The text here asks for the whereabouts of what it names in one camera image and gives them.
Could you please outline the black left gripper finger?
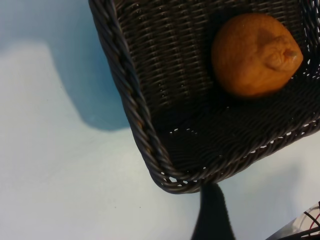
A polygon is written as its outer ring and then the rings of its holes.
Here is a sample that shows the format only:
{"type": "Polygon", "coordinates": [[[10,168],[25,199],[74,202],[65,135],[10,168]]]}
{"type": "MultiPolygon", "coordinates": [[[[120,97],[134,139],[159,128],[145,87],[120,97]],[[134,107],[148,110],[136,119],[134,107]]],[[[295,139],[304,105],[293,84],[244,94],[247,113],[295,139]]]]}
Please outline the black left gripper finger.
{"type": "Polygon", "coordinates": [[[192,234],[193,240],[234,240],[224,194],[216,183],[200,190],[200,210],[192,234]]]}

